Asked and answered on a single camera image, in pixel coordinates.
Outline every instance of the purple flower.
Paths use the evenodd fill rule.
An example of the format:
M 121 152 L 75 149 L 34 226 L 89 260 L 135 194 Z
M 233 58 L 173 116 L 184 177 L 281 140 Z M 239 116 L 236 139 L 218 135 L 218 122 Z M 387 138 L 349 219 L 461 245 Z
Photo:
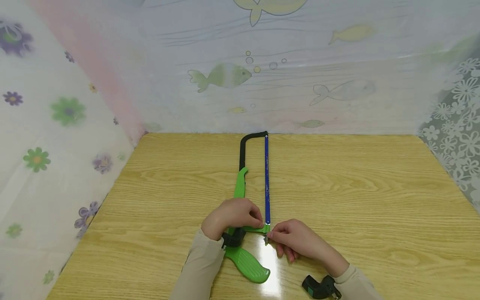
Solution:
M 113 165 L 112 157 L 108 153 L 102 153 L 97 155 L 92 163 L 95 170 L 97 170 L 101 174 L 110 171 Z
M 87 231 L 88 225 L 92 222 L 93 217 L 96 215 L 98 212 L 98 209 L 100 208 L 100 205 L 98 204 L 97 201 L 93 201 L 90 204 L 90 209 L 86 207 L 80 208 L 78 211 L 78 215 L 80 216 L 80 219 L 77 219 L 75 221 L 75 228 L 80 228 L 80 231 L 77 234 L 77 237 L 79 239 L 84 236 L 85 232 Z
M 23 103 L 22 96 L 20 96 L 17 92 L 7 92 L 3 94 L 5 97 L 5 102 L 10 103 L 11 106 L 18 106 L 20 103 Z
M 70 54 L 70 52 L 65 51 L 65 57 L 68 59 L 69 62 L 75 63 L 75 60 L 73 59 L 73 56 Z
M 28 45 L 32 41 L 32 35 L 23 32 L 21 24 L 0 19 L 0 48 L 6 54 L 15 53 L 22 57 L 25 52 L 32 51 L 32 48 Z

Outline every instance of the green plastic grip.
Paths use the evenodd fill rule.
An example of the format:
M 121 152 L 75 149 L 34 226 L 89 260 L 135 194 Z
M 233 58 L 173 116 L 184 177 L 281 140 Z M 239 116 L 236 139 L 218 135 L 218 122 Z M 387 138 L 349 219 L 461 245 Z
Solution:
M 234 198 L 245 197 L 245 174 L 247 174 L 247 172 L 248 169 L 246 167 L 238 172 L 237 184 L 235 185 L 235 191 L 233 193 Z M 267 226 L 268 230 L 270 230 L 270 225 L 265 225 L 264 228 L 252 228 L 255 231 L 249 230 L 249 227 L 244 227 L 244 229 L 250 232 L 264 232 L 263 230 L 265 230 Z M 234 231 L 235 228 L 229 228 L 227 233 L 233 234 Z M 251 282 L 264 283 L 270 276 L 270 270 L 264 268 L 250 252 L 242 247 L 225 247 L 225 256 L 231 259 L 240 273 Z
M 226 247 L 225 256 L 233 261 L 243 276 L 254 283 L 264 283 L 270 276 L 270 270 L 262 267 L 257 259 L 242 247 Z

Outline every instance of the black plastic part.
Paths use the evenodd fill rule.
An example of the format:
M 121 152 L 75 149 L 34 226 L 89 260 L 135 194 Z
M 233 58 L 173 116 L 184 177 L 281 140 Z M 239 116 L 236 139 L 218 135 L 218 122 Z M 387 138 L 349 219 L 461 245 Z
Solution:
M 233 235 L 229 235 L 228 233 L 224 232 L 222 234 L 223 245 L 227 247 L 233 247 L 233 248 L 239 247 L 246 233 L 247 232 L 242 228 L 235 228 Z
M 254 138 L 254 137 L 262 137 L 268 135 L 268 132 L 259 132 L 259 133 L 250 133 L 245 135 L 242 140 L 240 141 L 240 164 L 239 164 L 239 171 L 241 171 L 245 167 L 245 148 L 247 148 L 247 140 Z
M 327 299 L 333 296 L 337 300 L 342 298 L 342 294 L 336 289 L 334 283 L 335 280 L 330 275 L 325 276 L 320 283 L 308 275 L 301 286 L 313 299 Z

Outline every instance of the beige sleeve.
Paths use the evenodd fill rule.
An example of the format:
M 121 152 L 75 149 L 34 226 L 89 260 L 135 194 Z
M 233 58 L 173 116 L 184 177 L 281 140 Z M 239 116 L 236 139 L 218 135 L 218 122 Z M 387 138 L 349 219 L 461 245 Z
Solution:
M 334 279 L 336 288 L 342 294 L 342 300 L 383 300 L 370 280 L 353 265 Z
M 213 280 L 222 265 L 225 251 L 223 238 L 219 241 L 206 237 L 201 229 L 193 239 L 187 261 L 172 293 L 170 300 L 209 300 Z

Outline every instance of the wooden table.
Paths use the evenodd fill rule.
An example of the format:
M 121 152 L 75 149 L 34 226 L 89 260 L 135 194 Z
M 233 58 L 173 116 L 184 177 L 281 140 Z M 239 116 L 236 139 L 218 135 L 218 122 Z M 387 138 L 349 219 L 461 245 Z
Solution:
M 142 138 L 48 299 L 166 299 L 203 218 L 231 198 L 238 134 Z M 263 210 L 264 141 L 247 143 L 247 197 Z M 270 136 L 272 223 L 297 218 L 360 267 L 386 299 L 480 297 L 480 217 L 414 136 Z M 249 282 L 225 260 L 212 299 L 308 299 L 325 271 L 243 247 L 266 267 Z

